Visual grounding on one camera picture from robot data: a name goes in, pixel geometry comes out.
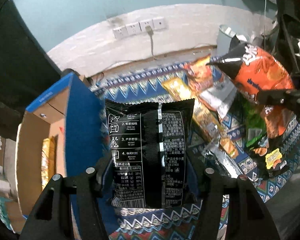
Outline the green pea snack bag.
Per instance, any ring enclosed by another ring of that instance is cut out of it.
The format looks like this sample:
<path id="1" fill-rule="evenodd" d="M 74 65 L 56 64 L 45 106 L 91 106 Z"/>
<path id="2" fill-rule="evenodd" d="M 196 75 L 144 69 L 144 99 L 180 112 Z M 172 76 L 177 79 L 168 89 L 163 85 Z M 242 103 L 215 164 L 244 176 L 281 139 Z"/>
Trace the green pea snack bag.
<path id="1" fill-rule="evenodd" d="M 260 111 L 256 105 L 244 99 L 242 109 L 245 125 L 245 148 L 250 149 L 266 135 L 266 123 L 260 116 Z"/>

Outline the orange black chip bag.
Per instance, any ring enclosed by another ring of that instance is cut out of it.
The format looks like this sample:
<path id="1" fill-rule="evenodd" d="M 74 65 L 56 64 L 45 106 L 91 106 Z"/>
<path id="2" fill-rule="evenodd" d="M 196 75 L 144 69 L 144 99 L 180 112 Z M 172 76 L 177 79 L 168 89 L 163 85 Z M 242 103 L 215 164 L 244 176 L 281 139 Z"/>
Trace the orange black chip bag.
<path id="1" fill-rule="evenodd" d="M 292 112 L 257 99 L 260 91 L 295 88 L 290 75 L 277 59 L 262 48 L 243 42 L 223 56 L 211 57 L 209 65 L 218 67 L 247 100 L 261 107 L 260 116 L 269 138 L 283 135 Z"/>

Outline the orange white snack bag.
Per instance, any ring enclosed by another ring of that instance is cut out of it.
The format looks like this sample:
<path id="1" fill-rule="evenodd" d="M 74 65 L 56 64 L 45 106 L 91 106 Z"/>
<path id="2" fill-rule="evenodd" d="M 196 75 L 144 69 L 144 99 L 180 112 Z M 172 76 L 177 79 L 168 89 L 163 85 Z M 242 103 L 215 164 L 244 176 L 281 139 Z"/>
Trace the orange white snack bag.
<path id="1" fill-rule="evenodd" d="M 237 88 L 229 78 L 225 77 L 222 82 L 202 91 L 199 98 L 206 107 L 217 112 L 218 117 L 223 120 L 230 110 L 236 94 Z"/>

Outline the red orange fries bag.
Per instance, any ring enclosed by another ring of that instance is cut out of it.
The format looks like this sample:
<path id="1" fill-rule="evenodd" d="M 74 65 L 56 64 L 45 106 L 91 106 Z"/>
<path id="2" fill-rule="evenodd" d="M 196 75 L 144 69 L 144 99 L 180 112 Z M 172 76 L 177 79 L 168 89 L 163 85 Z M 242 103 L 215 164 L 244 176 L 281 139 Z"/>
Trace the red orange fries bag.
<path id="1" fill-rule="evenodd" d="M 210 56 L 211 54 L 200 57 L 184 66 L 188 85 L 194 94 L 198 95 L 213 86 L 212 70 L 209 65 Z"/>

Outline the silver foil snack bag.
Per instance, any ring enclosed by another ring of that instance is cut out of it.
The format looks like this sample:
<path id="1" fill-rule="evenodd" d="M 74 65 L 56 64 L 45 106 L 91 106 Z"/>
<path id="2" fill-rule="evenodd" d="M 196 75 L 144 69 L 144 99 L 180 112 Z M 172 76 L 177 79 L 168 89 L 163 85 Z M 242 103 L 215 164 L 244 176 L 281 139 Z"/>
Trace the silver foil snack bag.
<path id="1" fill-rule="evenodd" d="M 221 175 L 237 178 L 239 175 L 243 174 L 235 161 L 231 159 L 224 150 L 219 148 L 219 142 L 216 140 L 213 140 L 205 146 L 204 153 L 209 159 L 216 163 Z"/>

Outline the black cartoon snack bag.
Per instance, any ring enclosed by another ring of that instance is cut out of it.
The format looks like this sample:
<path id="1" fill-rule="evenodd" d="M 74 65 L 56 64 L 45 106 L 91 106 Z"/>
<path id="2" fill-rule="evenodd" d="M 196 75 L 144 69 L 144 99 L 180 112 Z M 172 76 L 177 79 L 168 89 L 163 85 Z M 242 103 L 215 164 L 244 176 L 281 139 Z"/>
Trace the black cartoon snack bag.
<path id="1" fill-rule="evenodd" d="M 269 139 L 265 134 L 248 140 L 245 149 L 249 156 L 257 163 L 260 176 L 264 180 L 275 178 L 287 172 L 289 165 L 286 154 L 281 149 L 282 136 Z"/>

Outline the patterned blue table cloth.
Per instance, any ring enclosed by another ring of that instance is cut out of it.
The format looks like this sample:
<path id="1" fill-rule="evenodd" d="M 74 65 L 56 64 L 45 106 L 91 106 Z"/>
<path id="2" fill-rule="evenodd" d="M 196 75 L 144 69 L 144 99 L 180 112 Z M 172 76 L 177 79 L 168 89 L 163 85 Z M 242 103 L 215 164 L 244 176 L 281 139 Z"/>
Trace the patterned blue table cloth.
<path id="1" fill-rule="evenodd" d="M 122 103 L 171 102 L 172 97 L 162 87 L 171 78 L 185 80 L 185 63 L 179 62 L 156 68 L 124 70 L 119 74 L 92 85 L 90 90 L 100 98 Z M 286 182 L 294 176 L 300 165 L 300 123 L 292 119 L 279 140 L 286 168 L 277 177 L 262 179 L 262 170 L 244 149 L 245 127 L 242 111 L 232 107 L 222 122 L 223 128 L 236 146 L 239 156 L 231 160 L 216 146 L 209 146 L 197 124 L 192 123 L 187 147 L 187 178 L 192 191 L 197 190 L 198 172 L 210 167 L 222 175 L 240 171 L 252 181 L 264 202 L 282 196 Z M 202 201 L 194 200 L 182 207 L 171 209 L 115 208 L 110 219 L 110 239 L 191 239 L 197 226 Z"/>

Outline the yellow snack inside box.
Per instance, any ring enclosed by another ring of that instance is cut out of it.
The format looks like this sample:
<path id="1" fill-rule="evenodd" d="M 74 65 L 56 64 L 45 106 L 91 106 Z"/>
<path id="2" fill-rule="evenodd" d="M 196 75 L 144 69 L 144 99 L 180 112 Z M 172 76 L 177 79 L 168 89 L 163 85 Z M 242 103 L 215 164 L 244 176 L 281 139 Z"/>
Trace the yellow snack inside box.
<path id="1" fill-rule="evenodd" d="M 51 136 L 43 140 L 41 158 L 41 186 L 42 191 L 55 174 L 57 137 Z"/>

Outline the small yellow snack pack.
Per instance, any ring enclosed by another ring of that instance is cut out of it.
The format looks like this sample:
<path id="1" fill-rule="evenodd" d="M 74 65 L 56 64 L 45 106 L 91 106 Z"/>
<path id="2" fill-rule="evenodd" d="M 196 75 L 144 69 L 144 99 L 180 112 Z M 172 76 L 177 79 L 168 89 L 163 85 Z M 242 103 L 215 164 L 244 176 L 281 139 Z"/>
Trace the small yellow snack pack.
<path id="1" fill-rule="evenodd" d="M 238 156 L 238 150 L 230 138 L 221 138 L 219 144 L 231 159 Z"/>

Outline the blue cardboard box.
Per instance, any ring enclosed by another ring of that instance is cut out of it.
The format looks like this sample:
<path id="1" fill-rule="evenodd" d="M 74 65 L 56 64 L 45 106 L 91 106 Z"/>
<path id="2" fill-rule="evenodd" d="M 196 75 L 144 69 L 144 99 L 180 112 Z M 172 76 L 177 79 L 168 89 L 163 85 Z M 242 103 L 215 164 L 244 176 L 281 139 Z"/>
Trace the blue cardboard box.
<path id="1" fill-rule="evenodd" d="M 55 172 L 79 175 L 104 157 L 104 101 L 69 73 L 26 107 L 18 128 L 16 186 L 21 214 L 28 218 L 42 192 L 44 139 L 55 139 Z"/>

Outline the pale blue waste bin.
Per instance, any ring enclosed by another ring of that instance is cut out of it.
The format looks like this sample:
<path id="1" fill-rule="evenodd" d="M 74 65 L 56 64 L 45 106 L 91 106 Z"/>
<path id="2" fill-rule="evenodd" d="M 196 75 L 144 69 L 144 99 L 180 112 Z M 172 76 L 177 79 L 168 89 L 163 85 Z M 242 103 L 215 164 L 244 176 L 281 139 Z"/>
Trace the pale blue waste bin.
<path id="1" fill-rule="evenodd" d="M 250 41 L 249 35 L 239 27 L 230 27 L 221 24 L 217 35 L 217 55 L 224 55 L 229 51 L 230 42 L 234 36 L 241 41 Z"/>

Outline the white wall socket strip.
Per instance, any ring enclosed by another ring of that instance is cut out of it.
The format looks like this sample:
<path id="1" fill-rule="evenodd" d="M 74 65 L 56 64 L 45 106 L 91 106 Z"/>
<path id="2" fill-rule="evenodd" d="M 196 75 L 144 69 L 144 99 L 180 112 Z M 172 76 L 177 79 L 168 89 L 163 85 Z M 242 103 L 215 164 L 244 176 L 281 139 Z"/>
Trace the white wall socket strip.
<path id="1" fill-rule="evenodd" d="M 127 38 L 130 36 L 145 33 L 147 30 L 161 31 L 167 28 L 167 23 L 164 17 L 155 17 L 139 22 L 133 22 L 113 29 L 114 37 L 117 40 Z"/>

